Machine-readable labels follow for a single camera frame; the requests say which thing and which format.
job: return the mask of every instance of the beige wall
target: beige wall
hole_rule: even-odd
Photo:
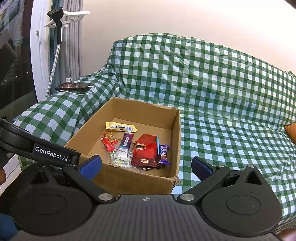
[[[99,70],[114,41],[168,32],[246,52],[296,73],[296,10],[284,0],[83,0],[83,74]]]

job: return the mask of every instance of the metal screw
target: metal screw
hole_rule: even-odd
[[[110,193],[102,193],[99,195],[99,199],[102,201],[110,201],[113,198],[113,195]]]
[[[194,199],[194,195],[191,193],[184,193],[180,195],[180,199],[183,201],[192,201]]]

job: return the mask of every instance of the green and white checkered cover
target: green and white checkered cover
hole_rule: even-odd
[[[191,172],[194,156],[233,170],[254,164],[282,204],[278,230],[296,224],[296,147],[284,130],[296,119],[292,74],[222,45],[146,34],[115,42],[103,69],[79,81],[97,90],[85,96],[58,92],[15,124],[64,145],[111,97],[178,107],[182,183],[173,193],[199,183]],[[22,168],[31,163],[22,161]]]

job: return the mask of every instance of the gray curtain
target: gray curtain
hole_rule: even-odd
[[[64,11],[82,11],[83,0],[56,0],[53,2],[53,9],[63,7]],[[56,29],[51,31],[50,71],[56,49]],[[81,76],[81,21],[70,23],[63,28],[62,45],[59,53],[53,84],[50,94],[55,93],[55,87],[65,83],[66,78],[76,80]]]

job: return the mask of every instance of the smartphone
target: smartphone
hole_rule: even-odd
[[[65,83],[56,87],[56,90],[77,90],[84,91],[87,89],[89,83]]]

